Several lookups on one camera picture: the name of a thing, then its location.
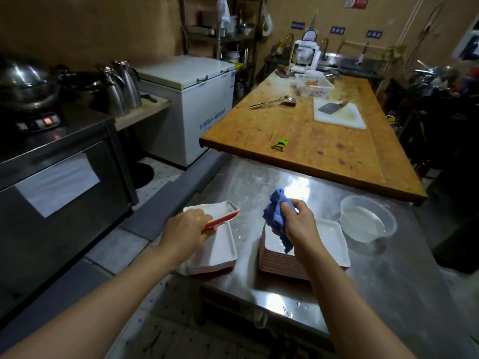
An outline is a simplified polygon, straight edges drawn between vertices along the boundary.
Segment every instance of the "forearm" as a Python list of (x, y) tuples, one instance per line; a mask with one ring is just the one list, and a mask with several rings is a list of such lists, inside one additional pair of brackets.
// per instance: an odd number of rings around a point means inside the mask
[(149, 251), (1, 359), (103, 358), (141, 301), (174, 266), (168, 249)]
[(305, 269), (340, 357), (414, 358), (324, 248), (310, 252)]

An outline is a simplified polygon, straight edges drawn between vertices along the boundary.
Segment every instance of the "white freezer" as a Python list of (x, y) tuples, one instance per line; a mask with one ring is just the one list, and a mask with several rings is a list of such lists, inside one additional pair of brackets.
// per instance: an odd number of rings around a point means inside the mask
[(231, 110), (234, 64), (182, 55), (137, 71), (140, 90), (171, 102), (170, 108), (135, 125), (138, 144), (152, 155), (188, 167), (207, 150), (200, 147), (200, 136)]

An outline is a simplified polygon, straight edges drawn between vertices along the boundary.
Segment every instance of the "freezer handle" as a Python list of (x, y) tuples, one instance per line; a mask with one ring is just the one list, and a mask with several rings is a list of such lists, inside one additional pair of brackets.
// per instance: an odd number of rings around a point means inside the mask
[(208, 76), (206, 76), (204, 79), (196, 78), (196, 83), (206, 82), (207, 80)]

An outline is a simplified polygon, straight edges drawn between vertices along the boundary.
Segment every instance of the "stainless steel pitcher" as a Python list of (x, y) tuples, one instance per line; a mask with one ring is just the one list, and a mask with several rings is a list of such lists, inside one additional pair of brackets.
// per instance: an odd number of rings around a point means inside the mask
[(139, 108), (142, 105), (140, 90), (136, 84), (135, 79), (130, 75), (130, 69), (135, 73), (138, 81), (140, 81), (140, 76), (138, 72), (128, 65), (126, 60), (113, 61), (114, 66), (117, 67), (121, 78), (124, 82), (123, 94), (128, 108)]
[(123, 85), (124, 80), (118, 73), (109, 66), (96, 66), (96, 68), (102, 72), (105, 76), (105, 89), (108, 96), (107, 111), (112, 117), (123, 117), (130, 113), (130, 108), (126, 105), (123, 92), (118, 82), (114, 79), (117, 78)]

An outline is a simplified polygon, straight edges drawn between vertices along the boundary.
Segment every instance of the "red sign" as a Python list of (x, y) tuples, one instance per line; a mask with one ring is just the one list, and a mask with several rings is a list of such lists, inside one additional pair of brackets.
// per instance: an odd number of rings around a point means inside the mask
[(369, 0), (355, 0), (353, 8), (359, 8), (361, 10), (365, 10), (368, 2)]

